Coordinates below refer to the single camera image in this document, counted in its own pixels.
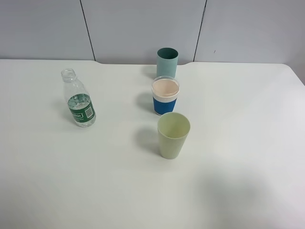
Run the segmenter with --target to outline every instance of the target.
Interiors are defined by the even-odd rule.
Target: cup
[[[167,75],[176,76],[178,52],[172,48],[162,48],[157,52],[157,77]]]
[[[179,94],[179,83],[170,76],[160,76],[152,83],[153,107],[158,115],[172,112]]]
[[[178,157],[190,132],[189,120],[180,113],[169,112],[158,121],[158,136],[161,156],[166,159]]]

